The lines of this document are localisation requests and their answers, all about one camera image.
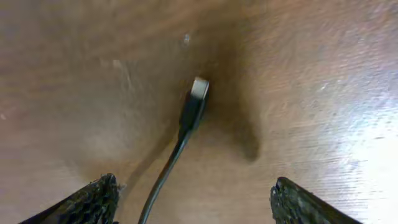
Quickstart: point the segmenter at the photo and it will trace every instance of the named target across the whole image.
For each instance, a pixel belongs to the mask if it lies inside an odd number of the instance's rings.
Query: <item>brown wooden surface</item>
[[[286,176],[365,223],[396,220],[398,2],[2,0],[0,217],[100,174],[137,221],[185,91],[205,120],[149,223],[273,223]]]

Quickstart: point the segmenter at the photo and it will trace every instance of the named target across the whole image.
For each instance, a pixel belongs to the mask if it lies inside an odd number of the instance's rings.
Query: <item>usb cable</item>
[[[185,104],[180,117],[180,131],[178,132],[178,141],[170,155],[169,160],[164,166],[162,172],[152,187],[148,199],[142,209],[138,224],[145,224],[150,210],[158,196],[160,189],[164,185],[167,177],[173,169],[177,159],[180,157],[182,150],[187,144],[191,133],[199,126],[199,122],[203,116],[205,105],[208,99],[209,83],[201,78],[196,78],[193,82],[191,92],[187,94]]]

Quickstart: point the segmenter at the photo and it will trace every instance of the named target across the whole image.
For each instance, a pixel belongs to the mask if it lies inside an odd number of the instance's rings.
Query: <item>metal connector tip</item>
[[[196,77],[191,89],[191,95],[199,99],[205,99],[209,82],[207,80]]]

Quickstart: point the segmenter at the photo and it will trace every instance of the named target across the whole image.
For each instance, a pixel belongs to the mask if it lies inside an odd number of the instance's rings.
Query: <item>black cable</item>
[[[149,193],[148,199],[142,209],[141,216],[139,217],[138,224],[146,223],[160,189],[171,173],[177,159],[180,157],[192,131],[198,127],[208,99],[208,86],[208,81],[200,78],[196,78],[193,82],[191,92],[187,95],[187,99],[181,112],[180,131],[178,133],[177,144]]]
[[[142,209],[141,216],[139,217],[138,224],[145,224],[150,210],[160,192],[160,189],[164,185],[167,177],[171,173],[174,164],[176,163],[177,159],[180,157],[182,150],[184,149],[185,145],[187,144],[191,131],[184,131],[183,133],[179,133],[177,144],[174,147],[173,152],[170,155],[169,160],[167,161],[166,165],[164,166],[162,172],[160,173],[159,177],[156,180],[156,183],[152,187],[152,190],[149,193],[148,199],[145,202],[144,208]]]

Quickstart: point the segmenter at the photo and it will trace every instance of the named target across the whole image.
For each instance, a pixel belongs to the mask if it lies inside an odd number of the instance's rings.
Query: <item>glossy wood surface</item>
[[[196,76],[211,96],[149,223],[273,223],[286,176],[365,223],[396,220],[398,2],[2,0],[0,217],[100,174],[138,220]]]

